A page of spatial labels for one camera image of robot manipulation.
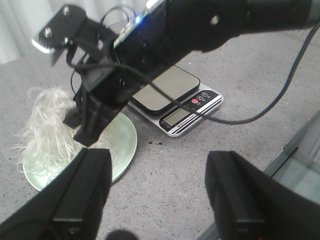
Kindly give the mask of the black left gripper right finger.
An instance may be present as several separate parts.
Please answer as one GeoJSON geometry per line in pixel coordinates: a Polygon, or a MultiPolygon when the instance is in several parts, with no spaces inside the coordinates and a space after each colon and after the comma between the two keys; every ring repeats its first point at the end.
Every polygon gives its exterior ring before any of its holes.
{"type": "Polygon", "coordinates": [[[222,240],[318,240],[319,204],[235,151],[210,151],[205,188],[222,240]]]}

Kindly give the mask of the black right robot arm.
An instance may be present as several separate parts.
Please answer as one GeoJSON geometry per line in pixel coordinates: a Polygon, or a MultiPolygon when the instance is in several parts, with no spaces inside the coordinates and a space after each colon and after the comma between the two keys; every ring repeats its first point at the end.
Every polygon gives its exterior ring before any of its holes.
{"type": "Polygon", "coordinates": [[[317,0],[157,0],[128,22],[120,34],[89,19],[74,5],[61,10],[62,39],[68,42],[66,62],[78,47],[87,62],[73,69],[80,74],[75,95],[81,113],[74,139],[90,146],[142,87],[192,51],[209,52],[242,34],[311,28],[284,87],[263,111],[240,120],[251,123],[270,111],[287,91],[312,37],[320,26],[317,0]]]}

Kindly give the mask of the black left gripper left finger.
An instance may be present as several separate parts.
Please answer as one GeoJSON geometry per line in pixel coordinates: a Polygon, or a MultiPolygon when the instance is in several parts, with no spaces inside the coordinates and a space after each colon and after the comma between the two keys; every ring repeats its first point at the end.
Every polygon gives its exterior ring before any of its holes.
{"type": "Polygon", "coordinates": [[[110,151],[83,148],[49,185],[0,225],[0,238],[94,240],[111,183],[110,151]]]}

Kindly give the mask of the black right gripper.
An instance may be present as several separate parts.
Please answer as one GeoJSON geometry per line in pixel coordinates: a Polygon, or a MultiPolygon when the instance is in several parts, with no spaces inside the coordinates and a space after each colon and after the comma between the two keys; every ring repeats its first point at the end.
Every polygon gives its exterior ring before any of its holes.
{"type": "Polygon", "coordinates": [[[89,147],[140,88],[188,55],[194,46],[192,7],[156,7],[127,36],[86,20],[75,41],[89,52],[76,70],[82,90],[63,123],[76,129],[73,139],[89,147]]]}

